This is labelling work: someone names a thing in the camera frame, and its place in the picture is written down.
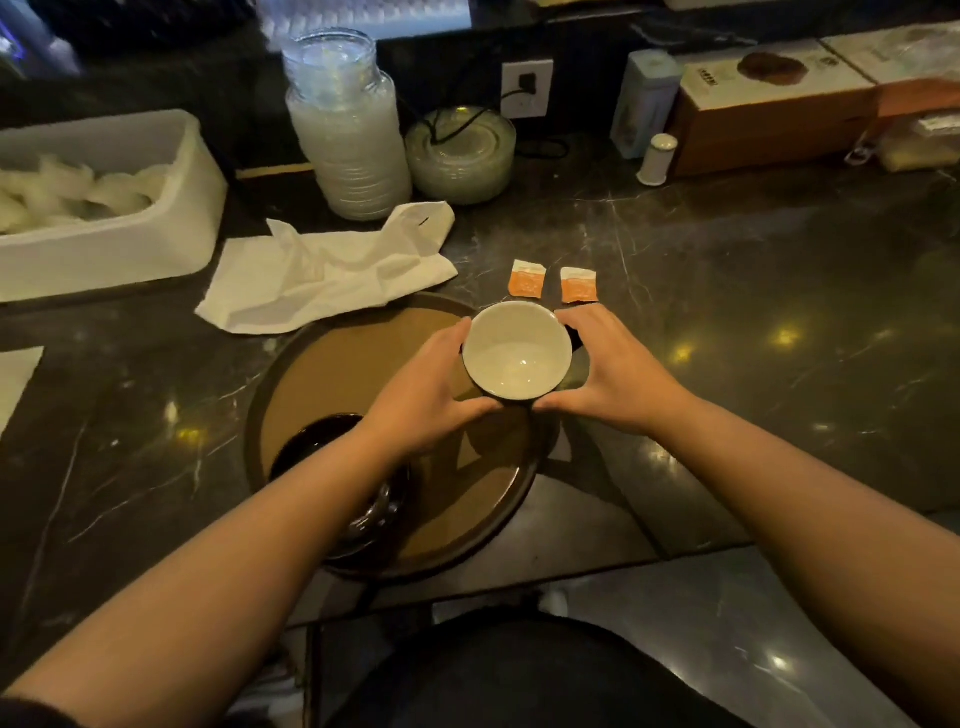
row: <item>white plastic bin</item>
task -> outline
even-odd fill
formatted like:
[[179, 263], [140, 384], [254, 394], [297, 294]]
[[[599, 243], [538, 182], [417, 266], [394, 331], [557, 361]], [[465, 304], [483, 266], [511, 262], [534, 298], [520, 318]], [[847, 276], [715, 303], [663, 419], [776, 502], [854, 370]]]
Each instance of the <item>white plastic bin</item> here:
[[179, 109], [0, 132], [0, 167], [34, 170], [40, 154], [98, 174], [172, 164], [163, 194], [134, 215], [0, 235], [0, 302], [185, 276], [213, 257], [227, 181]]

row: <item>cardboard box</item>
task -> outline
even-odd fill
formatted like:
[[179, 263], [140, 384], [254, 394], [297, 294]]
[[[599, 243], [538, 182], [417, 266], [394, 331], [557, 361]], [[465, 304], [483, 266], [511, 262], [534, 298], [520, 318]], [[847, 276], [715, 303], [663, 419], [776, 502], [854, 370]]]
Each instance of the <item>cardboard box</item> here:
[[903, 36], [943, 30], [960, 31], [960, 22], [825, 37], [822, 42], [825, 47], [877, 84], [877, 115], [885, 119], [960, 107], [960, 83], [913, 75], [895, 58], [895, 51], [888, 45], [891, 34]]
[[846, 151], [876, 118], [876, 85], [816, 40], [680, 61], [676, 175]]

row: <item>electrical outlet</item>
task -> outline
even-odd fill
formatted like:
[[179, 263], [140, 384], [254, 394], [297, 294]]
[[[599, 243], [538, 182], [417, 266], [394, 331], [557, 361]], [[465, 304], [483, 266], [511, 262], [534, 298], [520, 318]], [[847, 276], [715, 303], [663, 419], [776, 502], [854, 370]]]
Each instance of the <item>electrical outlet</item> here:
[[500, 114], [508, 119], [527, 119], [546, 116], [550, 103], [550, 83], [553, 81], [553, 59], [543, 61], [520, 61], [503, 64], [503, 84], [500, 94], [520, 88], [520, 76], [533, 73], [537, 76], [537, 94], [518, 93], [500, 101]]

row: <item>condiment packet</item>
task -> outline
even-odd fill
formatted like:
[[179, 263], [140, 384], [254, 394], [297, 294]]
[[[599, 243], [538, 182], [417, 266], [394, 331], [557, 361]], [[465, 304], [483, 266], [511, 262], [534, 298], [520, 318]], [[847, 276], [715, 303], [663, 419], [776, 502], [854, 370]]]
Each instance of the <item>condiment packet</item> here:
[[539, 263], [528, 263], [526, 260], [515, 260], [514, 270], [510, 274], [510, 285], [507, 290], [511, 296], [524, 299], [538, 299], [543, 293], [543, 280], [546, 278], [546, 268]]
[[561, 268], [560, 287], [564, 291], [564, 303], [598, 301], [596, 271], [586, 268]]

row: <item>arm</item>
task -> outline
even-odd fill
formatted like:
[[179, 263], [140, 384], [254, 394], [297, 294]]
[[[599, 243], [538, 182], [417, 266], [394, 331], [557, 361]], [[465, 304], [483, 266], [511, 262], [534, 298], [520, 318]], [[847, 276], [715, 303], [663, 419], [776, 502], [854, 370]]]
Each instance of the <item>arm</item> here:
[[535, 405], [647, 434], [756, 537], [836, 646], [917, 720], [960, 726], [960, 538], [687, 392], [606, 308], [557, 312], [587, 384]]
[[469, 319], [435, 334], [352, 432], [168, 556], [27, 670], [8, 695], [87, 728], [199, 726], [276, 642], [324, 553], [401, 460], [499, 405], [455, 402]]

